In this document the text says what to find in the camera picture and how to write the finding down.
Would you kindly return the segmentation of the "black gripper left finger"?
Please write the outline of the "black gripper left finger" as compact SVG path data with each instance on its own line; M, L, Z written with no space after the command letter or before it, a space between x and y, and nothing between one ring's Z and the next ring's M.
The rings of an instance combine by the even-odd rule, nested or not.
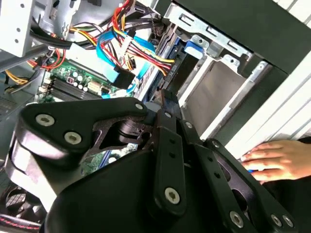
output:
M177 103L158 110L135 98L31 104L18 117L12 180L35 194L49 213L71 184L134 152L155 157L151 215L182 216L187 208Z

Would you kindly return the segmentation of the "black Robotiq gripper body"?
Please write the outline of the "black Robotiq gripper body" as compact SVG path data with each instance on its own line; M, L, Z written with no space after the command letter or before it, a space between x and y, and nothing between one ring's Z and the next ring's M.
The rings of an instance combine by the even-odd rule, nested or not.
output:
M134 152L63 190L45 220L47 233L225 233L227 228L196 164L185 167L182 217L152 216L155 157Z

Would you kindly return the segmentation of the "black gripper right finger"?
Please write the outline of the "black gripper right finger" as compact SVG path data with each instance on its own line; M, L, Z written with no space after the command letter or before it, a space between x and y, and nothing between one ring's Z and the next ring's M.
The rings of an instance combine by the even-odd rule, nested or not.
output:
M218 233L296 233L292 216L218 141L199 139L195 127L180 122L192 166L204 177Z

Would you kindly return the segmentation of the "person hand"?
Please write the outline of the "person hand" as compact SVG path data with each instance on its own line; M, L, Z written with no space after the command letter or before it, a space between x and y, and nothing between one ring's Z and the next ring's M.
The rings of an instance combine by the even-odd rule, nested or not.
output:
M251 149L241 162L260 183L298 180L311 175L311 145L298 140L270 141Z

